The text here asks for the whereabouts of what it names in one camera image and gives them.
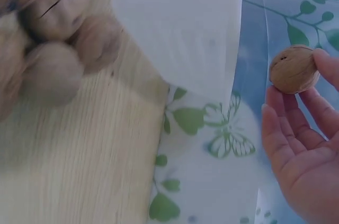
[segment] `wooden surface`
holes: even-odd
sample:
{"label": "wooden surface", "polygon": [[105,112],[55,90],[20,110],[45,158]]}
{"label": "wooden surface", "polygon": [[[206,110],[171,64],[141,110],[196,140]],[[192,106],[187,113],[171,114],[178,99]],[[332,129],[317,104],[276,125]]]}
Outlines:
{"label": "wooden surface", "polygon": [[[17,30],[12,15],[0,22]],[[0,124],[0,224],[144,224],[166,95],[124,34],[118,61],[69,106],[22,100]]]}

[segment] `tablecloth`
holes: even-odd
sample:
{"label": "tablecloth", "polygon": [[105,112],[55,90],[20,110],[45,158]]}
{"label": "tablecloth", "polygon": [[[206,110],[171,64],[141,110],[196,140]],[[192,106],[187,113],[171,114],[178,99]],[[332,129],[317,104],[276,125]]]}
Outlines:
{"label": "tablecloth", "polygon": [[[284,48],[305,44],[339,55],[338,1],[243,0],[229,106],[170,88],[148,224],[304,223],[283,198],[262,149],[261,105],[267,68]],[[339,107],[334,87],[322,78],[316,87]]]}

